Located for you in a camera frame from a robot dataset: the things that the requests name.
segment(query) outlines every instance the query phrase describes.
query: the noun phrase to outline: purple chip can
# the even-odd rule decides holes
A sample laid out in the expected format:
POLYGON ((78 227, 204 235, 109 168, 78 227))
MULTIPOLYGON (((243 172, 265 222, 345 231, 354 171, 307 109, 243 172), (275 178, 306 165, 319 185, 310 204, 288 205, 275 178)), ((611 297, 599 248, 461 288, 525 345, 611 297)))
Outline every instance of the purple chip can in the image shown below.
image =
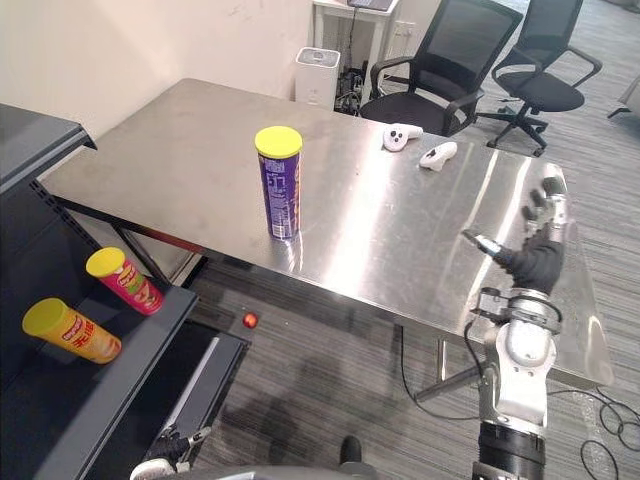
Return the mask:
POLYGON ((300 230, 302 136, 290 127, 269 127, 255 138, 269 233, 278 239, 300 230))

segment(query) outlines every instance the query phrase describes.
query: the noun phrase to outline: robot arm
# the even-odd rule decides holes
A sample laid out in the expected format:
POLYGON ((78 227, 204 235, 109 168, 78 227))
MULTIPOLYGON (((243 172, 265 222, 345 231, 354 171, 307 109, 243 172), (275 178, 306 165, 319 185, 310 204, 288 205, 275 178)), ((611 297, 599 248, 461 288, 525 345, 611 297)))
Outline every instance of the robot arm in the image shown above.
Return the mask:
POLYGON ((553 336, 562 314, 549 302, 560 277, 568 221, 562 179, 543 182, 542 224, 514 252, 474 231, 463 234, 514 280, 506 294, 482 289, 475 313, 493 322, 485 337, 487 361, 480 392, 480 461, 474 479, 543 478, 547 423, 546 377, 556 358, 553 336))

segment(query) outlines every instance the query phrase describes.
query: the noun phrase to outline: small red ball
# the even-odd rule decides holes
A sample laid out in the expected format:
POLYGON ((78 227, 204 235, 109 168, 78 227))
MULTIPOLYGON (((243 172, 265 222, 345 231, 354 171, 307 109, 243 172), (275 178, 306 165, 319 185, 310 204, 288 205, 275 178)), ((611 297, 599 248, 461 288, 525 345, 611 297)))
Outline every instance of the small red ball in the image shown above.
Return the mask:
POLYGON ((258 316, 253 312, 245 313, 242 318, 242 323, 247 328, 256 328, 258 325, 258 316))

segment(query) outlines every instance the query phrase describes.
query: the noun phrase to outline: wall socket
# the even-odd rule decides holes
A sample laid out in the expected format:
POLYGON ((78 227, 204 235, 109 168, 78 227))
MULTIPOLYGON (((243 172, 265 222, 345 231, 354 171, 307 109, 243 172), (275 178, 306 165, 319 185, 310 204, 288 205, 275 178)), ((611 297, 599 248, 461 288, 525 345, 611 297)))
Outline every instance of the wall socket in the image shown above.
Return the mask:
POLYGON ((410 37, 413 35, 413 31, 416 28, 415 23, 411 22, 396 22, 395 36, 397 37, 410 37))

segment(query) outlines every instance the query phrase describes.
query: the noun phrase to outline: gray carpet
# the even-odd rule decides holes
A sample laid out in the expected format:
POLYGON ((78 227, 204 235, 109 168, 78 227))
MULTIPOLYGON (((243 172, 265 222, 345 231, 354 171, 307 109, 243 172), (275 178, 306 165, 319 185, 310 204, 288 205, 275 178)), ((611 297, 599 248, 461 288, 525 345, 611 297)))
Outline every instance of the gray carpet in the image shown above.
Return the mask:
MULTIPOLYGON (((524 1, 503 3, 526 9, 524 1)), ((606 119, 640 69, 640 16, 585 0, 572 43, 605 67, 582 88, 583 108, 543 114, 551 123, 543 158, 563 167, 574 200, 614 363, 616 383, 608 391, 640 409, 640 119, 630 114, 606 119)), ((587 66, 567 56, 555 71, 575 78, 580 68, 587 66)), ((493 111, 504 95, 490 80, 484 88, 487 97, 479 110, 493 111)), ((457 140, 485 143, 502 127, 481 119, 457 140)), ((518 131, 502 147, 527 154, 535 148, 518 131)), ((351 433, 363 440, 365 460, 382 478, 470 478, 478 422, 429 417, 408 400, 398 332, 390 322, 317 288, 224 260, 211 261, 192 288, 202 297, 194 315, 202 322, 220 308, 261 315, 195 468, 256 463, 334 468, 340 441, 351 433)), ((410 388, 418 390, 435 380, 435 345, 410 329, 406 344, 410 388)), ((453 351, 452 370, 469 364, 466 352, 453 351)), ((465 387, 428 407, 444 415, 475 415, 477 391, 465 387)), ((550 399, 547 478, 587 478, 579 457, 586 439, 611 448, 620 478, 640 478, 640 454, 625 450, 605 431, 597 409, 579 394, 550 399)), ((640 446, 637 429, 627 439, 640 446)), ((586 454, 599 479, 614 478, 606 456, 591 448, 586 454)))

